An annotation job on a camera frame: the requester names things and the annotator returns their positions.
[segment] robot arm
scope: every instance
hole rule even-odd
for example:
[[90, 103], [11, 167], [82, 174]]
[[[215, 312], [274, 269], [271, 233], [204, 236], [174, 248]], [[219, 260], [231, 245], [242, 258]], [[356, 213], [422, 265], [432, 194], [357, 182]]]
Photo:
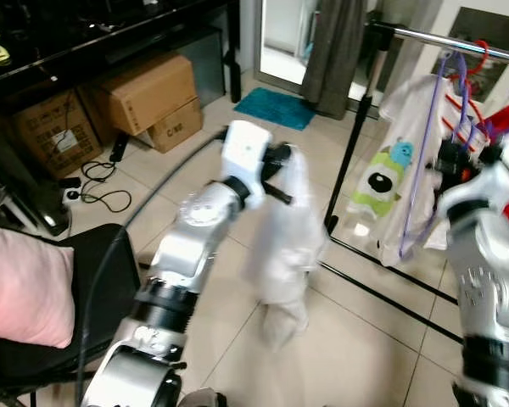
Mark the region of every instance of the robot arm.
[[472, 181], [439, 201], [450, 219], [448, 258], [459, 285], [463, 369], [461, 407], [509, 407], [509, 137]]
[[256, 125], [231, 123], [222, 152], [223, 181], [211, 182], [181, 205], [83, 406], [176, 406], [181, 378], [175, 370], [186, 367], [180, 363], [185, 331], [219, 244], [242, 209], [263, 203], [265, 191], [290, 202], [266, 184], [290, 155], [285, 144], [270, 148], [270, 138]]

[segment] gray curtain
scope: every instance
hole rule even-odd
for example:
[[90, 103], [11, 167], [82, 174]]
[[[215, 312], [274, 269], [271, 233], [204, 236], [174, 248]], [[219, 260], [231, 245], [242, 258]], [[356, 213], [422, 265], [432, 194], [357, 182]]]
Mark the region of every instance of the gray curtain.
[[319, 114], [343, 119], [360, 54], [366, 0], [321, 0], [301, 94]]

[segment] pink pillow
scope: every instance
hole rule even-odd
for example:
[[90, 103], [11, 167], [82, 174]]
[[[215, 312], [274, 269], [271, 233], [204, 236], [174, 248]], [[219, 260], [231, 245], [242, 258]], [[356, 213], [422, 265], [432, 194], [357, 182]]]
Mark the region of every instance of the pink pillow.
[[0, 337], [65, 348], [74, 331], [74, 249], [0, 229]]

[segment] doormat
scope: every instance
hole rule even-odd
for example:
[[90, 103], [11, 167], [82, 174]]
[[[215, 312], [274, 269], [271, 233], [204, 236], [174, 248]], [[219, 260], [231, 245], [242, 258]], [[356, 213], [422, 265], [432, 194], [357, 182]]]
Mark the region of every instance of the doormat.
[[315, 115], [302, 99], [262, 87], [251, 91], [234, 110], [295, 130], [304, 130]]

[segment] cardboard box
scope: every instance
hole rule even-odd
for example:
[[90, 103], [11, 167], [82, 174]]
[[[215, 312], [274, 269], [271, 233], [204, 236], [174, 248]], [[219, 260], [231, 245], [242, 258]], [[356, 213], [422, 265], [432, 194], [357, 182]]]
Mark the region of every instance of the cardboard box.
[[109, 120], [106, 120], [104, 112], [96, 103], [92, 87], [90, 85], [80, 85], [76, 90], [100, 144], [107, 146], [114, 143], [120, 134], [120, 130], [115, 129]]
[[114, 127], [136, 136], [196, 98], [193, 67], [176, 53], [126, 64], [100, 81], [95, 97]]
[[14, 123], [32, 155], [56, 179], [102, 153], [73, 89], [19, 112]]
[[149, 127], [139, 138], [155, 150], [166, 153], [199, 131], [202, 124], [200, 101], [196, 98]]

